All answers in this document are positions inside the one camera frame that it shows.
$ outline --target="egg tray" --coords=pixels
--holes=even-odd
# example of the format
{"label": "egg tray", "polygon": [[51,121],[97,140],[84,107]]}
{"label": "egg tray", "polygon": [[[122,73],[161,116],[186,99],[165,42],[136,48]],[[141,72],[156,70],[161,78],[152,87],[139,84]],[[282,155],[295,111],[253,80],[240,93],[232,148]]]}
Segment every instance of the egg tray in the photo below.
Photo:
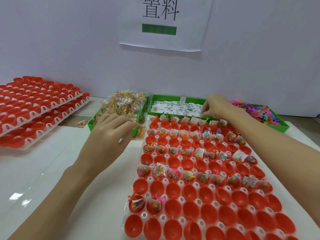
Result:
{"label": "egg tray", "polygon": [[[251,149],[243,145],[245,143],[238,145],[227,140],[230,129],[237,133],[231,125],[224,128],[205,126],[212,132],[210,139],[218,129],[225,134],[223,142],[215,143],[212,140],[205,142],[202,138],[182,140],[178,137],[180,131],[177,138],[159,136],[161,126],[167,128],[167,122],[152,122],[142,145],[121,225],[128,238],[297,240],[294,223],[273,194],[271,184],[251,156]],[[181,126],[170,123],[169,129],[180,129]],[[189,130],[192,126],[195,129],[194,125],[186,126]],[[198,130],[204,131],[204,126],[199,126]],[[196,158],[197,148],[203,148],[204,155],[207,150],[213,152],[213,159]],[[189,155],[186,155],[186,149],[189,149]],[[244,161],[233,158],[238,150],[248,156]],[[228,158],[220,160],[220,151]],[[158,176],[157,163],[169,168],[164,170],[167,172],[164,177]],[[170,169],[176,177],[168,174]],[[192,180],[185,177],[186,170],[194,175]],[[248,176],[255,180],[254,184],[248,181]]]}
{"label": "egg tray", "polygon": [[15,80],[0,85],[0,137],[82,95],[89,96],[72,84]]}
{"label": "egg tray", "polygon": [[0,137],[0,147],[9,147],[15,150],[28,149],[89,101],[89,96],[81,96],[64,106],[46,112],[22,127]]}

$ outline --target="right hand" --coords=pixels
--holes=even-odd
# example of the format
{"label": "right hand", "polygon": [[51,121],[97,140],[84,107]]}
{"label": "right hand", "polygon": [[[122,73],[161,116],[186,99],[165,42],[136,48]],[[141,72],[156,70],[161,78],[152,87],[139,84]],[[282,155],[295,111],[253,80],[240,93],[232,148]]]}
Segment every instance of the right hand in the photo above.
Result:
{"label": "right hand", "polygon": [[211,94],[203,104],[200,116],[227,119],[228,112],[235,108],[236,107],[221,94]]}
{"label": "right hand", "polygon": [[104,113],[83,145],[74,166],[86,175],[98,176],[123,153],[132,139],[131,130],[139,126],[128,117]]}

